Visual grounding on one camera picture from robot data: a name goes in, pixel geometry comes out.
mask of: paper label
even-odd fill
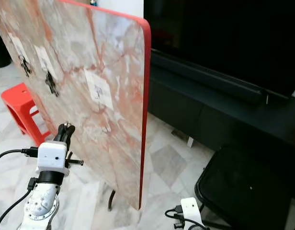
[[[85,76],[91,98],[113,110],[113,101],[107,81],[88,70],[85,70]]]
[[[14,45],[17,53],[18,53],[18,55],[22,55],[25,58],[25,60],[28,63],[30,63],[30,61],[28,59],[28,56],[27,56],[27,54],[26,54],[26,52],[25,52],[25,50],[23,48],[23,45],[22,45],[21,41],[19,40],[19,38],[16,37],[16,36],[13,36],[11,33],[8,33],[8,35],[9,35],[9,37],[10,37],[10,39],[11,39],[11,41],[12,41],[12,43],[13,43],[13,45]]]
[[[34,46],[34,49],[36,50],[36,53],[38,55],[42,70],[45,72],[49,71],[53,78],[57,80],[57,76],[55,74],[50,58],[46,52],[46,49],[43,46]]]

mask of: marble board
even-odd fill
[[[49,130],[140,209],[150,28],[69,0],[0,0],[0,34]]]

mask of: red edge trim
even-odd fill
[[[148,116],[148,90],[149,90],[149,71],[150,71],[150,59],[151,59],[151,29],[147,20],[128,15],[125,13],[120,13],[108,9],[104,9],[101,7],[95,7],[88,4],[75,2],[72,0],[59,0],[61,2],[70,3],[73,5],[82,6],[85,8],[90,8],[92,10],[99,10],[107,13],[111,13],[117,16],[122,16],[125,18],[135,20],[143,30],[144,36],[144,87],[143,87],[143,114],[142,114],[142,139],[141,139],[141,165],[140,165],[140,191],[139,191],[139,206],[138,209],[141,208],[141,200],[142,200],[142,188],[143,188],[143,169],[144,169],[144,157],[145,157],[145,147],[146,147],[146,131],[147,131],[147,116]]]

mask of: red plastic stool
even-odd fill
[[[33,116],[39,111],[30,113],[31,108],[35,103],[28,92],[24,83],[18,84],[1,94],[1,98],[9,109],[15,122],[19,126],[23,134],[27,133],[39,146],[45,141],[45,138],[50,135],[49,131],[41,134],[38,126],[33,120]]]

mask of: black stool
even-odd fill
[[[283,230],[291,196],[285,183],[256,162],[250,152],[223,147],[199,180],[195,194],[231,228],[208,221],[210,227],[234,230]]]

